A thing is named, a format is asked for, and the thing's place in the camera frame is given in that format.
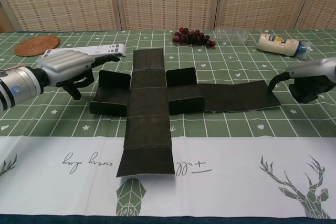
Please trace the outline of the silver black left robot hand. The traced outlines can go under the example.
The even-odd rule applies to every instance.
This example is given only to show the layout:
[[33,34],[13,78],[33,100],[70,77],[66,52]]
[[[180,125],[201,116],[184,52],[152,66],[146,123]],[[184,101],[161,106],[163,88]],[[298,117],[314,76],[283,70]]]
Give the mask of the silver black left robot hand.
[[79,51],[65,50],[39,59],[36,68],[48,76],[50,87],[62,87],[73,99],[81,100],[78,89],[94,82],[93,68],[110,61],[118,62],[120,58],[113,54],[94,57]]

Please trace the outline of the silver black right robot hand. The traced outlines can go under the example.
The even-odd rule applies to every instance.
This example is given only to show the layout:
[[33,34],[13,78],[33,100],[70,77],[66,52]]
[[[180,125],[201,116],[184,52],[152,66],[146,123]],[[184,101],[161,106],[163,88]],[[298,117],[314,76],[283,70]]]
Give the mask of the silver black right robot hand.
[[289,85],[293,98],[299,103],[308,103],[335,88],[335,57],[296,62],[284,72],[272,78],[268,85],[271,92],[281,81],[293,79]]

